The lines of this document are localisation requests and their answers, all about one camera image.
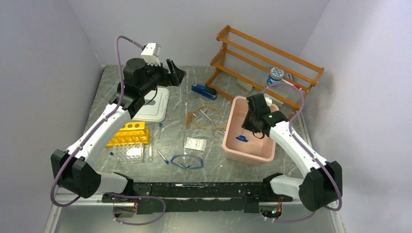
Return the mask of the small clear plastic bag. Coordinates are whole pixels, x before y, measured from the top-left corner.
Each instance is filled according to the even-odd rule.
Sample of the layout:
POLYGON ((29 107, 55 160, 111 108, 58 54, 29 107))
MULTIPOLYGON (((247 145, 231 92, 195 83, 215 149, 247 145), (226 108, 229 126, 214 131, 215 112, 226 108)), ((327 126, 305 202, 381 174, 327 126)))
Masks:
POLYGON ((185 148, 190 150, 205 151, 206 140, 187 137, 185 142, 185 148))

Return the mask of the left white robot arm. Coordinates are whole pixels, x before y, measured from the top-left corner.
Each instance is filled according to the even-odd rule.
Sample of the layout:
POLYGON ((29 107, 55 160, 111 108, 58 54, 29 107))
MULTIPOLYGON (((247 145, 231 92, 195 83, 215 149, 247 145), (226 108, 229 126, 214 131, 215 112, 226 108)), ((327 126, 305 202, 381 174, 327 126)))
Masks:
POLYGON ((145 96, 158 86, 179 86, 186 72, 179 69, 172 59, 151 65, 142 58, 132 58, 124 67, 119 66, 120 83, 104 112, 74 144, 66 150, 56 150, 51 155, 54 176, 51 200, 55 200, 57 186, 81 198, 98 193, 115 194, 123 202, 134 197, 134 181, 119 173, 98 173, 89 163, 100 155, 113 136, 136 115, 145 104, 145 96))

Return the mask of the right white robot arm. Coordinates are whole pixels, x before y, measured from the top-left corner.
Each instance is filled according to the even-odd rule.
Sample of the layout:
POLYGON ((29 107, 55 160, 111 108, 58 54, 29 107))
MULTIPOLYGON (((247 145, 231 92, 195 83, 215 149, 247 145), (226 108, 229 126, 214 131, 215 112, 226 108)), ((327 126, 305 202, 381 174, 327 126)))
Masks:
POLYGON ((340 210, 343 195, 342 167, 316 153, 292 127, 292 122, 280 111, 272 111, 262 93, 247 97, 247 115, 242 128, 252 133, 262 133, 275 141, 294 161, 302 178, 292 178, 277 173, 267 177, 262 195, 273 201, 280 195, 301 201, 315 212, 337 201, 334 211, 340 210))

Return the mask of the yellow rubber tubing with clamps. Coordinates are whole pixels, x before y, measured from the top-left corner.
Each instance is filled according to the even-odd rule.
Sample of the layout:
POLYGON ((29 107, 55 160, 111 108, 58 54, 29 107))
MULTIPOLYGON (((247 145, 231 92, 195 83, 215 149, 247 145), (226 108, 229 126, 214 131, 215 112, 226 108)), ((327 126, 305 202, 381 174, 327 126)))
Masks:
POLYGON ((220 109, 218 109, 217 107, 215 107, 213 105, 210 105, 210 104, 204 104, 204 105, 199 106, 196 110, 194 110, 192 112, 187 112, 186 128, 190 124, 193 124, 194 126, 200 128, 200 129, 211 129, 211 130, 216 130, 219 133, 225 134, 226 133, 226 131, 225 131, 226 127, 217 124, 207 114, 208 109, 212 109, 214 112, 224 116, 224 113, 220 109), (199 124, 196 120, 196 118, 199 118, 199 117, 206 120, 209 123, 209 125, 204 126, 204 125, 199 124))

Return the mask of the blue safety glasses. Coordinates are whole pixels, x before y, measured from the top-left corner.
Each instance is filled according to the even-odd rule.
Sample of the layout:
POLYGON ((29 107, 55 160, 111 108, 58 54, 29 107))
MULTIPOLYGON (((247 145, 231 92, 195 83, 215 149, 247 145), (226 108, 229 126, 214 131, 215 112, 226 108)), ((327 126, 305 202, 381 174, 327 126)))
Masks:
POLYGON ((202 169, 204 167, 202 158, 190 154, 174 155, 170 159, 170 164, 182 169, 202 169))

